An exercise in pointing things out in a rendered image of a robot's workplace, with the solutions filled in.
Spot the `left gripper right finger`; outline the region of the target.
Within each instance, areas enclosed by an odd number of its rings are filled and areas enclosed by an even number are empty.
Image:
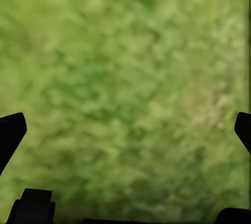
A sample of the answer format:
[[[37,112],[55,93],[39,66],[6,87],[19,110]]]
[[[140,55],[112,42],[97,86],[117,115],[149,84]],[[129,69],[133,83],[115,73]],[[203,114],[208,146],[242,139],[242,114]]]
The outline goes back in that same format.
[[[239,112],[234,130],[251,154],[251,114]]]

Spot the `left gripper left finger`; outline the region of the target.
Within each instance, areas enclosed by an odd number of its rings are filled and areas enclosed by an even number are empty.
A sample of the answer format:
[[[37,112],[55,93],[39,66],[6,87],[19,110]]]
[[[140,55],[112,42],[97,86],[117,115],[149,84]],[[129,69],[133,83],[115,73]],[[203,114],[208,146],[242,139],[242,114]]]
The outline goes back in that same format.
[[[27,132],[24,114],[0,118],[0,175]]]

